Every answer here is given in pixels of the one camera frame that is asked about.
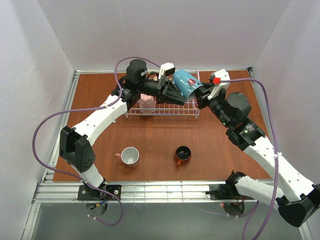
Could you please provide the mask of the pale pink tall mug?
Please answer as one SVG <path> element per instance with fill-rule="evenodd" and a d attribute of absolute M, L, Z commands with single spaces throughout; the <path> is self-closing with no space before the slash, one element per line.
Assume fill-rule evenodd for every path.
<path fill-rule="evenodd" d="M 141 93 L 138 106 L 142 114 L 152 114 L 155 108 L 155 100 L 153 96 Z"/>

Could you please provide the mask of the grey mug blue handle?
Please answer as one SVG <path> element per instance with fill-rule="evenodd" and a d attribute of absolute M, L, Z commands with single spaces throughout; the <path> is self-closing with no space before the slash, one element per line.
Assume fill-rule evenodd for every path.
<path fill-rule="evenodd" d="M 195 91 L 203 86 L 197 78 L 183 69 L 173 74 L 172 81 L 187 102 L 192 101 L 196 97 Z"/>

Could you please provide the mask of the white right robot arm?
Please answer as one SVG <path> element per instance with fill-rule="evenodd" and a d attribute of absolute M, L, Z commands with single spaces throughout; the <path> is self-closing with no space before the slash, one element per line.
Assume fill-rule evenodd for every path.
<path fill-rule="evenodd" d="M 222 198 L 246 196 L 277 209 L 290 225 L 300 227 L 320 208 L 320 186 L 299 173 L 271 143 L 265 132 L 249 117 L 252 107 L 240 92 L 226 95 L 226 88 L 205 84 L 195 91 L 200 109 L 209 107 L 227 128 L 228 139 L 255 160 L 270 176 L 277 188 L 232 172 L 225 184 L 208 194 Z"/>

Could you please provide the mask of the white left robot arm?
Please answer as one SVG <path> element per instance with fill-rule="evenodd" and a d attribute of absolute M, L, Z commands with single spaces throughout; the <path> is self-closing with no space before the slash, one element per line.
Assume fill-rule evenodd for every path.
<path fill-rule="evenodd" d="M 92 146 L 100 134 L 118 117 L 127 113 L 141 98 L 141 94 L 155 97 L 158 103 L 184 105 L 179 90 L 169 80 L 175 73 L 173 63 L 160 66 L 157 80 L 147 77 L 146 60 L 132 58 L 126 73 L 117 78 L 117 86 L 99 109 L 74 127 L 65 126 L 60 132 L 59 155 L 78 173 L 91 198 L 106 198 L 105 179 L 98 172 Z"/>

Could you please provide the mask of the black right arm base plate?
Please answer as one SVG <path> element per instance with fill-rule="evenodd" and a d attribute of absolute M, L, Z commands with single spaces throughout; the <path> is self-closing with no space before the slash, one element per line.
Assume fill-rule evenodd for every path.
<path fill-rule="evenodd" d="M 209 191 L 205 192 L 211 200 L 243 200 L 236 187 L 229 184 L 210 184 Z"/>

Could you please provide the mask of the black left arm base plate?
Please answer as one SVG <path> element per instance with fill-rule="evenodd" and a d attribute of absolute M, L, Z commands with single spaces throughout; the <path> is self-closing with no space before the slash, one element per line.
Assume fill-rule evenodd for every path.
<path fill-rule="evenodd" d="M 121 199 L 122 186 L 120 184 L 107 184 L 103 187 L 104 191 L 107 191 L 117 198 Z M 99 190 L 93 189 L 86 184 L 83 184 L 78 189 L 77 194 L 78 201 L 115 201 L 116 198 L 114 196 L 110 196 L 105 192 L 101 192 Z"/>

